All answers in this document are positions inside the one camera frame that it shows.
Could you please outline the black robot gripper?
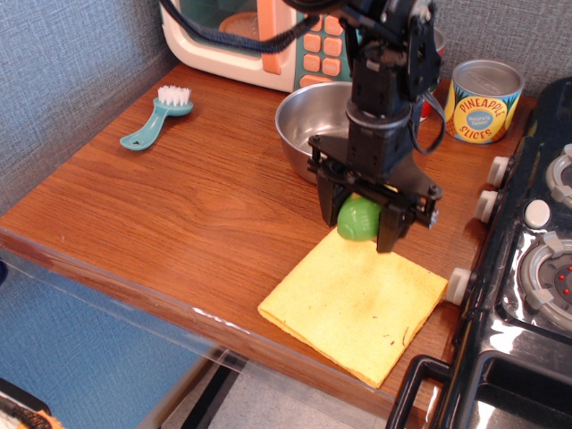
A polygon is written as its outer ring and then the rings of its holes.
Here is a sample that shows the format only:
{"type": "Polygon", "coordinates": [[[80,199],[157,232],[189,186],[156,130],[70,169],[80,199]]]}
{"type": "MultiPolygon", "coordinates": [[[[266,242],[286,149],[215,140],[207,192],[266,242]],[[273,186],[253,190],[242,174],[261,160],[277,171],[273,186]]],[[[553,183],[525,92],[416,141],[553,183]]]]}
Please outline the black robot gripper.
{"type": "Polygon", "coordinates": [[[351,193],[385,205],[379,216],[378,253],[391,253],[413,222],[431,228],[437,220],[435,205],[442,188],[418,168],[413,152],[431,154],[441,144],[443,132],[430,147],[421,147],[417,140],[420,111],[420,105],[410,105],[393,116],[377,117],[349,101],[346,137],[316,134],[308,139],[312,148],[308,169],[315,173],[328,226],[337,224],[351,193]]]}

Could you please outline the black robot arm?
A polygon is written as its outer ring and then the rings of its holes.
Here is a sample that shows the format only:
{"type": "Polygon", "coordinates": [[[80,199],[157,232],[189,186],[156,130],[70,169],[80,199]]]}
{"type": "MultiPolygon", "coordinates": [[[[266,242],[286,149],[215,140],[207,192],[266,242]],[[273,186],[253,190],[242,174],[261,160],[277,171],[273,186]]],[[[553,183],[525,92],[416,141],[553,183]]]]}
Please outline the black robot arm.
{"type": "Polygon", "coordinates": [[[347,137],[309,138],[308,163],[317,179],[323,219],[338,224],[351,194],[380,205],[376,249],[389,253],[412,223],[427,227],[437,216],[442,189],[416,165],[423,148],[418,130],[423,103],[442,65],[434,40],[433,1],[290,1],[306,15],[327,14],[344,29],[352,90],[345,106],[347,137]]]}

